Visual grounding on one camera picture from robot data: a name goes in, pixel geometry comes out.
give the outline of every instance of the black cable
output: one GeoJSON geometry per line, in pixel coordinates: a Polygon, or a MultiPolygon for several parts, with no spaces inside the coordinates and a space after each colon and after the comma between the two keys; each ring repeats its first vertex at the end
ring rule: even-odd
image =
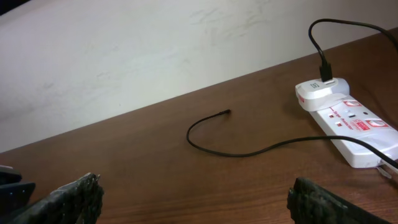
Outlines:
{"type": "Polygon", "coordinates": [[[207,153],[211,153],[211,154],[215,154],[218,156],[224,156],[224,157],[249,157],[249,156],[255,156],[258,154],[261,154],[263,152],[267,152],[270,151],[271,149],[275,149],[276,147],[279,146],[283,146],[285,144],[289,144],[289,143],[293,143],[293,142],[300,142],[300,141],[312,141],[312,140],[333,140],[333,139],[339,139],[339,140],[345,140],[345,141],[350,141],[350,142],[354,142],[356,144],[359,144],[363,147],[365,147],[366,149],[369,149],[371,152],[375,153],[377,156],[379,156],[382,160],[386,161],[388,164],[392,165],[393,167],[395,167],[396,169],[398,169],[398,163],[396,161],[393,161],[391,158],[389,158],[388,156],[384,155],[382,152],[378,151],[376,148],[374,148],[373,146],[369,145],[368,143],[355,139],[355,138],[351,138],[351,137],[346,137],[346,136],[313,136],[313,137],[304,137],[304,138],[296,138],[296,139],[291,139],[291,140],[287,140],[287,141],[282,141],[279,142],[277,144],[273,144],[271,146],[268,146],[264,149],[258,150],[256,152],[250,152],[250,153],[245,153],[245,154],[231,154],[231,153],[226,153],[226,152],[218,152],[218,151],[214,151],[211,149],[205,149],[204,147],[200,147],[198,145],[196,145],[195,143],[193,143],[190,139],[189,139],[189,134],[190,131],[193,127],[195,127],[197,124],[201,123],[202,121],[206,121],[210,118],[214,118],[216,116],[220,116],[223,114],[228,114],[230,113],[231,110],[225,110],[222,112],[219,112],[218,114],[214,114],[211,116],[208,116],[206,118],[200,119],[199,121],[195,122],[193,125],[191,125],[188,128],[187,131],[187,141],[189,142],[189,144],[191,144],[193,147],[207,152],[207,153]]]}
{"type": "Polygon", "coordinates": [[[339,24],[355,25],[355,26],[367,27],[367,28],[372,28],[372,29],[378,30],[379,32],[384,34],[392,42],[392,44],[394,44],[394,47],[396,48],[396,50],[398,52],[398,41],[394,38],[394,36],[390,32],[388,32],[387,30],[385,30],[381,27],[378,27],[378,26],[375,26],[372,24],[363,23],[363,22],[343,21],[343,20],[339,20],[339,19],[319,19],[310,25],[310,28],[308,29],[308,36],[309,36],[312,44],[318,50],[319,56],[321,56],[322,66],[320,67],[320,73],[321,73],[321,78],[322,78],[323,82],[331,80],[333,78],[333,76],[331,74],[331,66],[328,63],[328,61],[326,60],[325,54],[323,53],[322,49],[319,47],[319,45],[317,44],[315,39],[312,37],[312,27],[314,27],[315,24],[318,24],[320,22],[334,22],[334,23],[339,23],[339,24]]]}

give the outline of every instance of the power strip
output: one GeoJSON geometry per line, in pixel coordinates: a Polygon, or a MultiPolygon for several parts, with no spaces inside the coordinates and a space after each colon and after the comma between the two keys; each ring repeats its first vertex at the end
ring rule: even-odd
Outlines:
{"type": "MultiPolygon", "coordinates": [[[[310,112],[327,135],[362,140],[393,160],[398,159],[398,131],[351,96],[329,108],[310,112]]],[[[377,167],[380,157],[363,146],[344,140],[331,140],[354,168],[377,167]]]]}

